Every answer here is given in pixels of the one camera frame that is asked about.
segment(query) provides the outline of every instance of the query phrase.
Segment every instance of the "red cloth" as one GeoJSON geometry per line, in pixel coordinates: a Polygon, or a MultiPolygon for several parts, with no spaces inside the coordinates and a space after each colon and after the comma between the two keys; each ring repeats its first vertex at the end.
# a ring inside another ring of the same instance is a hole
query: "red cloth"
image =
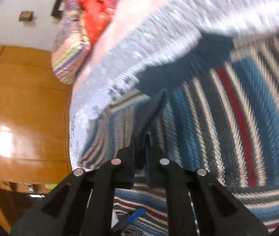
{"type": "Polygon", "coordinates": [[[91,46],[112,20],[116,0],[77,0],[85,11],[85,28],[91,46]]]}

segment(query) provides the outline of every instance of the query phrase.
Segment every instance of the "silver screw head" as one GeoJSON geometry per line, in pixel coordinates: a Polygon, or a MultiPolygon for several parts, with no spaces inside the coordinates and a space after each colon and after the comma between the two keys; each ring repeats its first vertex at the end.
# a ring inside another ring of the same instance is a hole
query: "silver screw head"
{"type": "Polygon", "coordinates": [[[118,159],[118,158],[112,159],[111,160],[111,164],[112,165],[119,165],[119,164],[121,164],[121,160],[118,159]]]}
{"type": "Polygon", "coordinates": [[[198,169],[197,174],[199,176],[205,176],[207,174],[207,171],[206,171],[206,169],[198,169]]]}
{"type": "Polygon", "coordinates": [[[79,168],[79,169],[75,169],[74,170],[74,175],[75,176],[81,176],[82,174],[84,174],[84,170],[79,168]]]}
{"type": "Polygon", "coordinates": [[[160,159],[159,162],[160,162],[161,165],[168,165],[170,163],[170,161],[166,158],[160,159]]]}

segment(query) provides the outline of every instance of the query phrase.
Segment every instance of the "black mount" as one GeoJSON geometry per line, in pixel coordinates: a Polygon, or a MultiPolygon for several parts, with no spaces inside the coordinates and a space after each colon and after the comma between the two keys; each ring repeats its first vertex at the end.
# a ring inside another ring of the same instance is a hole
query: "black mount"
{"type": "MultiPolygon", "coordinates": [[[[266,236],[267,228],[206,170],[188,171],[153,148],[129,147],[97,170],[76,169],[13,226],[12,236],[108,236],[115,188],[131,189],[135,169],[146,169],[148,186],[164,187],[170,236],[266,236]]],[[[279,227],[272,233],[279,235],[279,227]]]]}

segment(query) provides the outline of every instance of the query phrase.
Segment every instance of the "gray knitted fabric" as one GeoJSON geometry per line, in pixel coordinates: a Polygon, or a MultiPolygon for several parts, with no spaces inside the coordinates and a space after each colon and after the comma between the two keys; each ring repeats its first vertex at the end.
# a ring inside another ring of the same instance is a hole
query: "gray knitted fabric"
{"type": "Polygon", "coordinates": [[[87,141],[90,120],[137,83],[135,73],[184,55],[200,32],[225,35],[279,28],[279,0],[172,0],[148,17],[93,68],[72,97],[73,169],[87,141]]]}

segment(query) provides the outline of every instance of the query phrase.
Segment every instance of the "colorful striped cloth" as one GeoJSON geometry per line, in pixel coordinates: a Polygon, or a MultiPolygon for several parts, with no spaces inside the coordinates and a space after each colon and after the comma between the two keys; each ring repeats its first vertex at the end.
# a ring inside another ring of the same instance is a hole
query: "colorful striped cloth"
{"type": "MultiPolygon", "coordinates": [[[[140,103],[166,88],[168,102],[149,132],[153,145],[183,168],[206,168],[272,232],[279,225],[279,32],[204,35],[174,63],[147,67],[136,89],[111,101],[93,121],[80,166],[98,168],[128,146],[140,103]]],[[[164,190],[136,175],[116,189],[118,217],[146,214],[129,229],[167,235],[164,190]]]]}
{"type": "Polygon", "coordinates": [[[54,41],[51,66],[55,76],[72,84],[77,70],[90,53],[91,45],[85,29],[85,17],[77,0],[63,0],[64,11],[54,41]]]}

